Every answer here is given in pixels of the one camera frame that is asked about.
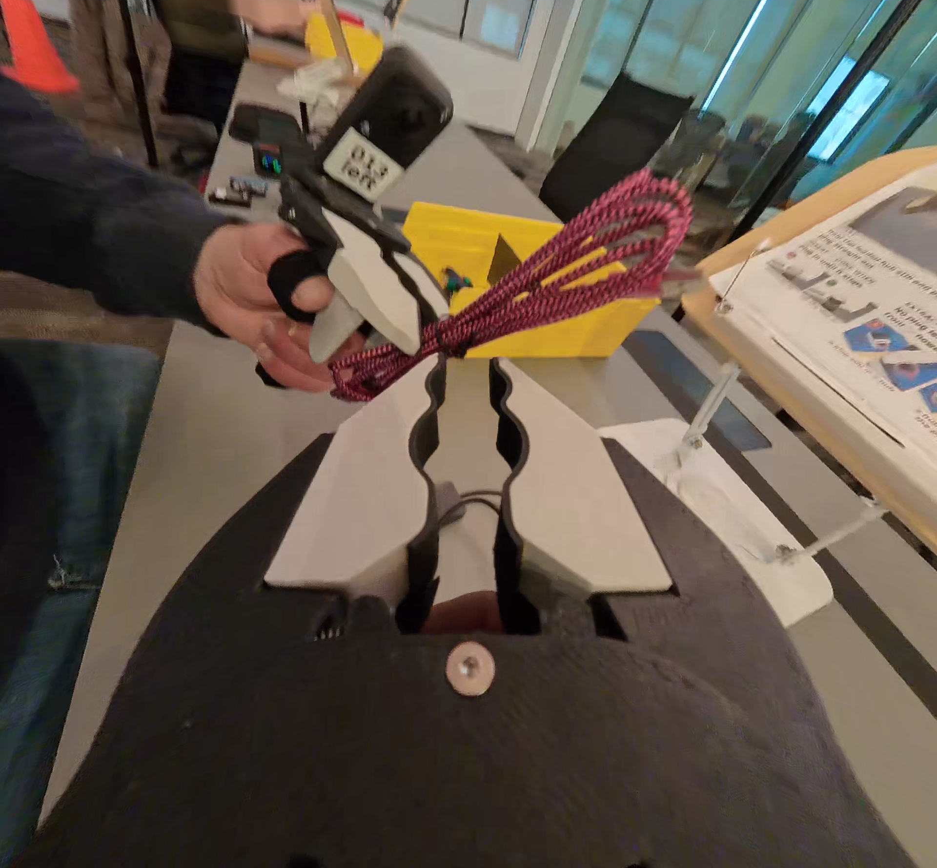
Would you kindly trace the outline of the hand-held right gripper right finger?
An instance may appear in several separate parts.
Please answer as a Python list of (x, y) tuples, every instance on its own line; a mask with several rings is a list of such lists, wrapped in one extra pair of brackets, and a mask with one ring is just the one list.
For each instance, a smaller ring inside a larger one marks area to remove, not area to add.
[(509, 466), (494, 562), (504, 623), (560, 598), (671, 593), (673, 579), (599, 432), (508, 359), (489, 365)]

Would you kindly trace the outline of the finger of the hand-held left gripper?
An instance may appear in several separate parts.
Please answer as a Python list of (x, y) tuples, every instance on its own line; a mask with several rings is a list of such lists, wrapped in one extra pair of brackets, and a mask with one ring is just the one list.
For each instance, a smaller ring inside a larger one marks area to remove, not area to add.
[(391, 257), (404, 288), (413, 295), (421, 324), (434, 324), (450, 316), (450, 303), (426, 265), (410, 251), (394, 251)]
[(334, 356), (363, 323), (405, 355), (421, 348), (422, 298), (401, 254), (384, 259), (372, 236), (335, 213), (325, 219), (338, 239), (326, 270), (334, 294), (325, 310), (325, 353)]

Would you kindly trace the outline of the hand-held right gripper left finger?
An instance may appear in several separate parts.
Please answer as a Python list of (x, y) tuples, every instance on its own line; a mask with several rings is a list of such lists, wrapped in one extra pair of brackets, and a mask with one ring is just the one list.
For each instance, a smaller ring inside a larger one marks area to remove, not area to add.
[(264, 576), (273, 588), (372, 596), (423, 625), (439, 587), (439, 446), (447, 362), (421, 361), (331, 441)]

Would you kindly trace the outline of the yellow plastic bin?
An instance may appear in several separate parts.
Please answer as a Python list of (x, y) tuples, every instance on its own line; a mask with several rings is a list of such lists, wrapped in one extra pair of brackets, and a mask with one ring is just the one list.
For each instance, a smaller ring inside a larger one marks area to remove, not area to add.
[[(414, 203), (402, 231), (413, 254), (446, 286), (451, 269), (470, 286), (451, 296), (451, 313), (469, 307), (489, 287), (488, 276), (500, 244), (525, 259), (561, 229), (555, 219), (521, 218), (496, 213)], [(574, 319), (501, 337), (467, 353), (468, 359), (569, 359), (611, 355), (652, 309), (656, 299), (616, 302)]]

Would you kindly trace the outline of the person's left forearm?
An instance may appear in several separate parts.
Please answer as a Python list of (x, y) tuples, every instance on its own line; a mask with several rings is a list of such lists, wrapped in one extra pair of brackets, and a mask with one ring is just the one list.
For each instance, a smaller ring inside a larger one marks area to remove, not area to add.
[(193, 275), (228, 219), (192, 188), (91, 148), (1, 77), (1, 269), (91, 294), (105, 310), (214, 335)]

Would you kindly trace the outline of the person's left hand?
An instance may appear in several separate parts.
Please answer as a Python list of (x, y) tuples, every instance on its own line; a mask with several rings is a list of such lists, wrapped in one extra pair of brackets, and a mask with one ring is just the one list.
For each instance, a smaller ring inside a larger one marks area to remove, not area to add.
[(228, 225), (206, 241), (193, 274), (205, 318), (242, 346), (252, 349), (265, 373), (280, 386), (308, 393), (334, 388), (326, 364), (309, 354), (309, 324), (289, 318), (267, 284), (270, 267), (306, 247), (283, 224)]

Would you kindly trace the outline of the small yellow bin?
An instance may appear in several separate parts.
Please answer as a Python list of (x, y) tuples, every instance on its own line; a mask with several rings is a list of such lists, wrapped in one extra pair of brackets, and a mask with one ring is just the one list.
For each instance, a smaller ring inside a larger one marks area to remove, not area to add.
[[(365, 21), (354, 13), (340, 9), (337, 17), (350, 59), (360, 73), (368, 74), (383, 54), (384, 43), (381, 35), (368, 28)], [(337, 57), (325, 16), (320, 11), (309, 15), (304, 41), (309, 54), (316, 60), (332, 60)]]

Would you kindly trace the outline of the black device with display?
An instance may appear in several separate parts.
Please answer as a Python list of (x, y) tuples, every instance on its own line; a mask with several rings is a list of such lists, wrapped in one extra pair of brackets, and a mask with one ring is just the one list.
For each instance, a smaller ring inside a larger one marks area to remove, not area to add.
[(279, 181), (287, 159), (309, 148), (300, 123), (288, 112), (254, 103), (236, 104), (229, 117), (228, 135), (252, 150), (257, 176)]

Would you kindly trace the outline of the black mesh office chair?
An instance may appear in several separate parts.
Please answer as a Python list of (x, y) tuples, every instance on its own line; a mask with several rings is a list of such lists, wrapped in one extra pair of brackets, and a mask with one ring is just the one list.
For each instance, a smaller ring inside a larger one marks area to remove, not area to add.
[(540, 201), (560, 222), (641, 171), (692, 107), (694, 96), (668, 93), (620, 72), (579, 133), (545, 176)]

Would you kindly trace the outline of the person's jeans leg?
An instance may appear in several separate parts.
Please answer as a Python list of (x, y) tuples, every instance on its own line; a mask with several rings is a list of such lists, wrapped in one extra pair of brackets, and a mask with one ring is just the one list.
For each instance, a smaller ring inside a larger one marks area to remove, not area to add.
[(40, 818), (161, 362), (2, 341), (1, 854)]

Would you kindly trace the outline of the brown jacket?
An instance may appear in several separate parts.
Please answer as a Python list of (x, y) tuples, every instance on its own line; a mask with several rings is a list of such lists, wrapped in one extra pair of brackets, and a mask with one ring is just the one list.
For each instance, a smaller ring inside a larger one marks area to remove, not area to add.
[(132, 0), (68, 0), (68, 7), (86, 119), (121, 138), (135, 133), (147, 164), (158, 169), (157, 124), (170, 62), (162, 23)]

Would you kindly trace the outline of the orange traffic cone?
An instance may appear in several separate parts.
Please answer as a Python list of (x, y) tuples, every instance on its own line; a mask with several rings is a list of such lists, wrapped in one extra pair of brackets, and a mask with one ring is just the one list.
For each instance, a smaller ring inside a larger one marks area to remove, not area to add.
[(1, 0), (11, 63), (2, 72), (30, 91), (72, 96), (79, 81), (64, 65), (33, 0)]

